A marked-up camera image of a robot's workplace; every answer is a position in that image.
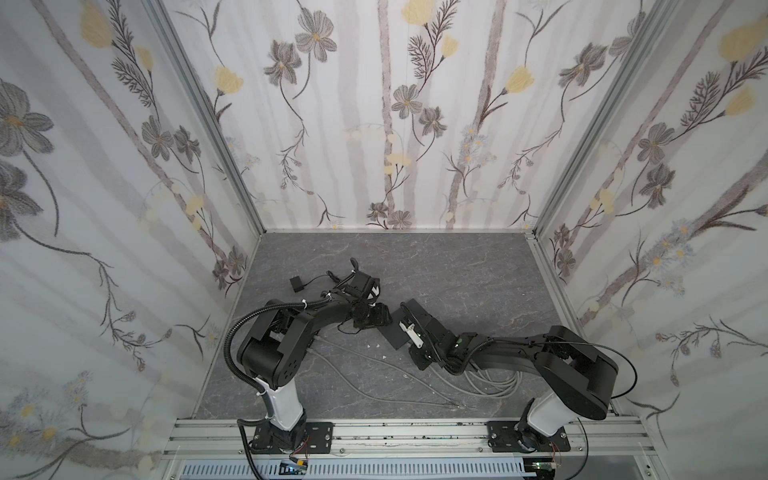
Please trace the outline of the grey network switch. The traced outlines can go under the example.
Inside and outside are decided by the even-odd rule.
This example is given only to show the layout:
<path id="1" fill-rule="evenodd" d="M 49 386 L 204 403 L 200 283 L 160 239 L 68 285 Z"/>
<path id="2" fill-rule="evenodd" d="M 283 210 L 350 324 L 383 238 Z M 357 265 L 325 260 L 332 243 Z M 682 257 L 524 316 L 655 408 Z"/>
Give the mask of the grey network switch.
<path id="1" fill-rule="evenodd" d="M 402 307 L 397 308 L 390 313 L 392 316 L 392 324 L 387 327 L 377 328 L 377 330 L 393 349 L 399 350 L 406 345 L 412 344 L 408 336 L 400 329 L 399 324 L 404 323 L 408 326 L 413 324 L 413 322 Z"/>

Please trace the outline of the black power adapter with cable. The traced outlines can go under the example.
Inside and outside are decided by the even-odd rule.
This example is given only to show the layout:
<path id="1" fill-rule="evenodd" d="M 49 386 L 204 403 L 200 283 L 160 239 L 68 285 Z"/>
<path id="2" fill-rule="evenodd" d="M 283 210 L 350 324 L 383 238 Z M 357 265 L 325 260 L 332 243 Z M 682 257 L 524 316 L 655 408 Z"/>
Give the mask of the black power adapter with cable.
<path id="1" fill-rule="evenodd" d="M 331 281 L 333 281 L 335 284 L 338 284 L 341 282 L 342 278 L 334 274 L 332 271 L 327 270 L 325 273 L 317 275 L 309 280 L 303 280 L 300 276 L 296 275 L 290 278 L 289 282 L 291 285 L 292 290 L 295 293 L 299 293 L 303 291 L 306 287 L 311 285 L 313 282 L 327 278 Z"/>

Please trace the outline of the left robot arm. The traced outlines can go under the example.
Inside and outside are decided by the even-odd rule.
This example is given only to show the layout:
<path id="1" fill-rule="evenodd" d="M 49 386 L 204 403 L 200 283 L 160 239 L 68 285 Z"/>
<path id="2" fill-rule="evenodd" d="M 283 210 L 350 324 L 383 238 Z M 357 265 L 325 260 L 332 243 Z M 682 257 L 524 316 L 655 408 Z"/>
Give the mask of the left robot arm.
<path id="1" fill-rule="evenodd" d="M 307 414 L 294 377 L 322 329 L 352 322 L 362 328 L 386 326 L 391 317 L 379 302 L 380 279 L 359 269 L 352 271 L 308 302 L 270 300 L 235 321 L 223 340 L 224 361 L 230 372 L 262 398 L 267 410 L 263 420 L 237 421 L 248 453 L 269 449 L 293 452 L 306 442 Z"/>

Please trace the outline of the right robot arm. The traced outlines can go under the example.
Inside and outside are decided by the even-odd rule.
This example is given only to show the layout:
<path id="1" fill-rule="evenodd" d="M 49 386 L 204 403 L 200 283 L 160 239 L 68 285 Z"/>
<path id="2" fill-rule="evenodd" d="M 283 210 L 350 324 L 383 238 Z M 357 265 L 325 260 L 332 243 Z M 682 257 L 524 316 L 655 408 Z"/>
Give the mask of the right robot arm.
<path id="1" fill-rule="evenodd" d="M 567 424 L 608 417 L 618 365 L 562 325 L 526 337 L 454 334 L 415 300 L 401 303 L 392 318 L 420 370 L 436 366 L 453 376 L 506 370 L 546 382 L 550 392 L 529 400 L 517 421 L 488 424 L 488 443 L 496 453 L 567 452 Z"/>

